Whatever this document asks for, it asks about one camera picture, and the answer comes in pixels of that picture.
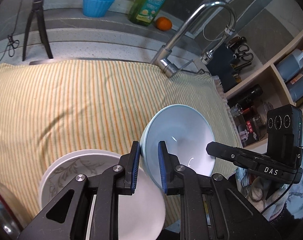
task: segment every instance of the black cable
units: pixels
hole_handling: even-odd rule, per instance
[[[272,205],[274,205],[277,201],[279,201],[282,197],[285,196],[285,194],[290,190],[290,187],[293,185],[294,180],[295,180],[295,178],[293,179],[293,182],[288,186],[288,188],[283,192],[283,194],[281,194],[274,202],[272,202],[267,207],[265,207],[264,210],[261,212],[261,214],[263,214],[267,209],[269,209]]]
[[[15,31],[16,31],[18,17],[19,17],[19,13],[20,13],[20,10],[21,10],[22,1],[23,0],[20,0],[19,9],[18,9],[17,17],[16,17],[16,22],[15,22],[15,27],[13,29],[13,32],[10,35],[7,36],[8,43],[7,43],[6,49],[4,51],[4,54],[2,55],[2,57],[0,59],[0,62],[4,58],[4,56],[5,56],[6,51],[7,51],[8,48],[9,48],[9,50],[8,50],[9,57],[13,57],[15,55],[15,49],[18,48],[18,46],[19,46],[19,40],[15,40],[14,41],[13,40],[13,35],[14,35]]]

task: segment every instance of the black thermos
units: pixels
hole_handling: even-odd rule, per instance
[[[252,88],[246,90],[245,92],[234,96],[230,100],[228,100],[229,107],[233,107],[236,104],[239,104],[243,109],[247,109],[251,106],[253,100],[263,93],[262,88],[260,85],[255,85]]]

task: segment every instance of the metal bolt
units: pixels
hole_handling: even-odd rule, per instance
[[[85,179],[85,175],[84,174],[79,174],[76,176],[76,180],[77,181],[83,181]]]
[[[123,169],[123,167],[121,165],[115,165],[112,169],[114,171],[121,171]]]
[[[185,166],[184,165],[177,165],[176,166],[176,170],[178,170],[178,171],[184,171],[185,170]]]
[[[215,173],[213,175],[213,177],[214,177],[214,180],[216,180],[216,181],[221,181],[223,179],[222,174],[219,174],[219,173]]]

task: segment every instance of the blue silicone cup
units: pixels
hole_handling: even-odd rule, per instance
[[[104,17],[115,0],[83,0],[83,14],[88,17]]]

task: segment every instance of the blue gripper pad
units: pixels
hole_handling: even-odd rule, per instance
[[[158,143],[158,161],[159,161],[159,169],[161,172],[163,192],[165,194],[167,194],[167,191],[168,191],[167,174],[166,174],[165,160],[164,160],[164,155],[163,155],[163,151],[162,151],[162,147],[161,147],[161,142]]]
[[[133,170],[132,170],[132,181],[130,185],[130,190],[132,194],[135,193],[135,189],[137,186],[137,177],[138,177],[138,169],[139,169],[139,156],[140,156],[140,145],[138,143],[135,153],[135,159],[133,161]]]

